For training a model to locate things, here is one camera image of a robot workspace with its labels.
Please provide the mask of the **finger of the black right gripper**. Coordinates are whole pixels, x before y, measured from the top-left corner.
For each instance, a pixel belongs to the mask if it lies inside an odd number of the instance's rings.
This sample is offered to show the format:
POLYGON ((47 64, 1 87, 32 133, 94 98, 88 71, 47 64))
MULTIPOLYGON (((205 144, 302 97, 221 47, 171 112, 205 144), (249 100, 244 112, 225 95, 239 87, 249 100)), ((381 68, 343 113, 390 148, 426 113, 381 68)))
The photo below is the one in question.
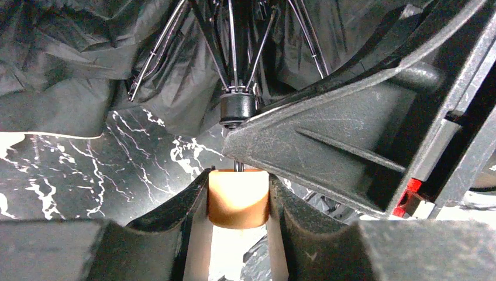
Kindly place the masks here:
POLYGON ((344 224, 271 175, 268 252, 273 280, 494 280, 495 230, 476 221, 344 224))

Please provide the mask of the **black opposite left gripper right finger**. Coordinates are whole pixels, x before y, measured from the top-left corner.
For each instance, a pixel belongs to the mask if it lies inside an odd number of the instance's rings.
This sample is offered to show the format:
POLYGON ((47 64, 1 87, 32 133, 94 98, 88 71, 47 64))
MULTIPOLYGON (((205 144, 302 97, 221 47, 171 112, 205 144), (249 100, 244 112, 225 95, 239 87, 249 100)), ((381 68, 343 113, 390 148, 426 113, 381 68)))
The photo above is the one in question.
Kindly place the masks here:
POLYGON ((444 72, 419 61, 295 101, 244 122, 223 154, 326 194, 370 215, 388 215, 411 179, 425 181, 442 148, 420 152, 428 105, 444 72))

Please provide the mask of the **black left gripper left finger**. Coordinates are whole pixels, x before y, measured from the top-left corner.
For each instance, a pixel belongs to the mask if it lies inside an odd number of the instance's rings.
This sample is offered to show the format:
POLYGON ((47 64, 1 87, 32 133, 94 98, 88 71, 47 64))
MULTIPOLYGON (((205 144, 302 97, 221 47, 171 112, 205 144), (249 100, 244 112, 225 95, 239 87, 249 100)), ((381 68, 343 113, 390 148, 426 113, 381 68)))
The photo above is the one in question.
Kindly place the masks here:
POLYGON ((2 280, 208 280, 209 170, 122 226, 111 220, 1 222, 2 280))

